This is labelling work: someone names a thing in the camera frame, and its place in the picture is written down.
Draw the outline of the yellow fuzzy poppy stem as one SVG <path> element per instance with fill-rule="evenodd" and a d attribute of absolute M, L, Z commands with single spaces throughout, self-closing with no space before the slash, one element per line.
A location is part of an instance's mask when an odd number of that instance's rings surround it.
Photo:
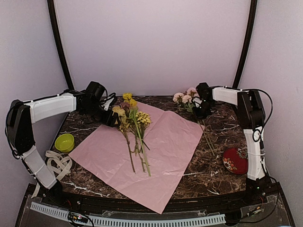
<path fill-rule="evenodd" d="M 150 165 L 145 151 L 147 148 L 141 141 L 141 136 L 139 134 L 139 129 L 136 123 L 135 115 L 140 111 L 137 101 L 133 98 L 133 95 L 131 93 L 124 93 L 123 102 L 128 102 L 130 104 L 130 110 L 128 114 L 128 122 L 130 123 L 130 127 L 128 133 L 132 133 L 134 135 L 134 148 L 131 149 L 132 155 L 140 158 L 143 172 L 146 172 L 148 176 L 151 176 Z"/>

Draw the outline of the pink rose flower stem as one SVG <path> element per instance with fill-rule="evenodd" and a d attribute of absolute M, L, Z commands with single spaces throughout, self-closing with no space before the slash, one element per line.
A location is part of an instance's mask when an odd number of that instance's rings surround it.
<path fill-rule="evenodd" d="M 193 87 L 190 87 L 185 93 L 177 92 L 173 96 L 173 102 L 177 104 L 179 109 L 182 108 L 193 115 L 194 120 L 203 130 L 203 136 L 212 155 L 214 156 L 214 145 L 210 139 L 205 121 L 202 118 L 198 118 L 198 111 L 200 110 L 198 108 L 200 106 L 200 103 L 198 101 L 200 101 L 199 95 L 197 93 L 197 90 Z"/>

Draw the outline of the yellow daisy flower bunch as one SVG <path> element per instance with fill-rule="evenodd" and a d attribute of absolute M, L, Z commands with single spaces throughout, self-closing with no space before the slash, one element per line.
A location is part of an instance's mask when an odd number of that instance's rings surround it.
<path fill-rule="evenodd" d="M 141 141 L 143 143 L 143 145 L 149 149 L 149 147 L 147 146 L 147 144 L 144 141 L 144 134 L 145 134 L 145 130 L 150 126 L 151 124 L 151 118 L 150 115 L 148 113 L 139 111 L 136 113 L 135 115 L 136 117 L 136 123 L 139 129 L 139 134 L 141 136 Z"/>

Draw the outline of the pink purple wrapping paper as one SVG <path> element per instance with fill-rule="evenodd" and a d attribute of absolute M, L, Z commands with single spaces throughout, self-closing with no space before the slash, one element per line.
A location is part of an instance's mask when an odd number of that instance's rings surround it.
<path fill-rule="evenodd" d="M 134 135 L 99 126 L 70 157 L 131 200 L 162 213 L 202 137 L 201 127 L 172 111 L 138 103 L 151 124 L 144 133 L 145 154 L 130 154 Z"/>

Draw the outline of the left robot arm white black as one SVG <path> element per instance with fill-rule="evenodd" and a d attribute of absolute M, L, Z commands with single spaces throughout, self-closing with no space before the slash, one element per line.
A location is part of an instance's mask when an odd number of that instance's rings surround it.
<path fill-rule="evenodd" d="M 91 81 L 81 91 L 66 89 L 63 92 L 41 98 L 11 102 L 5 119 L 5 135 L 15 159 L 20 159 L 28 172 L 47 190 L 48 198 L 56 206 L 63 206 L 67 196 L 62 185 L 47 167 L 37 148 L 34 125 L 61 114 L 78 112 L 109 127 L 120 125 L 118 114 L 112 110 L 117 101 L 116 93 L 108 93 L 98 82 Z"/>

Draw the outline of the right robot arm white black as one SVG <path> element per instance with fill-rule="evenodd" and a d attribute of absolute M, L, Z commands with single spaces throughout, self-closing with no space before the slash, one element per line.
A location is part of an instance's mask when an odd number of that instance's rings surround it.
<path fill-rule="evenodd" d="M 196 87 L 198 96 L 191 101 L 196 118 L 204 119 L 212 114 L 216 102 L 236 106 L 236 116 L 242 127 L 248 150 L 248 173 L 251 180 L 260 180 L 266 175 L 263 129 L 266 114 L 257 89 L 242 90 L 230 87 L 210 87 L 200 83 Z"/>

